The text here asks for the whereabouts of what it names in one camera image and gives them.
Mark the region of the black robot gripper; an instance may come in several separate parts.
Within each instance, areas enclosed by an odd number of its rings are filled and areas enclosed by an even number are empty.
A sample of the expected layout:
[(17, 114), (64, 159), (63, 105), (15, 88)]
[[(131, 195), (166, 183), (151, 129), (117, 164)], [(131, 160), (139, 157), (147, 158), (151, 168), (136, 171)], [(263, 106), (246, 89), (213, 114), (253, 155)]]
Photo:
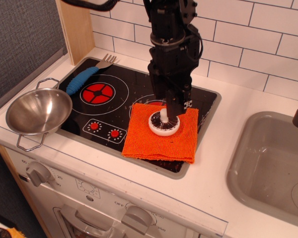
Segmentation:
[(191, 72), (199, 64), (200, 41), (163, 44), (152, 41), (148, 65), (157, 100), (166, 100), (167, 116), (175, 118), (192, 107)]

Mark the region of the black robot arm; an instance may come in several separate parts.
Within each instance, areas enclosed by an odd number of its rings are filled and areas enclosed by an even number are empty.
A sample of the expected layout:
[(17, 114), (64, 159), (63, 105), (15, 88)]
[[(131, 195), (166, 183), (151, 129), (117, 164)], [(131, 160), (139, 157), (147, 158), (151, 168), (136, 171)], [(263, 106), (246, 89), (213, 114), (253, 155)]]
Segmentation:
[(144, 6), (151, 23), (148, 70), (153, 92), (166, 101), (167, 115), (174, 118), (192, 106), (191, 72), (203, 52), (201, 35), (191, 23), (197, 2), (146, 0)]

